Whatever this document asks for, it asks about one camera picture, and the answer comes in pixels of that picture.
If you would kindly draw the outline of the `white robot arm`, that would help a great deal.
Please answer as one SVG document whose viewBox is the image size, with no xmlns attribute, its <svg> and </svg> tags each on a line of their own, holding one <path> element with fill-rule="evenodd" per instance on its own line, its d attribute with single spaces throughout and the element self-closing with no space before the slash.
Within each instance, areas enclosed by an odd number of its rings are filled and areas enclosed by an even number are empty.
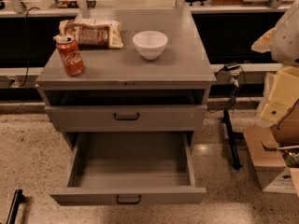
<svg viewBox="0 0 299 224">
<path fill-rule="evenodd" d="M 285 118 L 299 99 L 299 1 L 295 1 L 276 25 L 251 46 L 253 51 L 269 51 L 281 64 L 273 75 L 272 86 L 265 86 L 263 105 L 256 124 L 267 128 Z"/>
</svg>

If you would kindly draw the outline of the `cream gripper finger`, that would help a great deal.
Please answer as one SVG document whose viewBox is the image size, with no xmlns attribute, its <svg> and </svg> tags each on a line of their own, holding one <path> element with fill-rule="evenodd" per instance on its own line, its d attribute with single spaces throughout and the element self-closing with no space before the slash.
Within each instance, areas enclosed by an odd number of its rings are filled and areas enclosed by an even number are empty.
<svg viewBox="0 0 299 224">
<path fill-rule="evenodd" d="M 274 28 L 269 29 L 252 44 L 251 49 L 259 53 L 270 51 L 273 47 L 272 38 L 274 32 Z"/>
</svg>

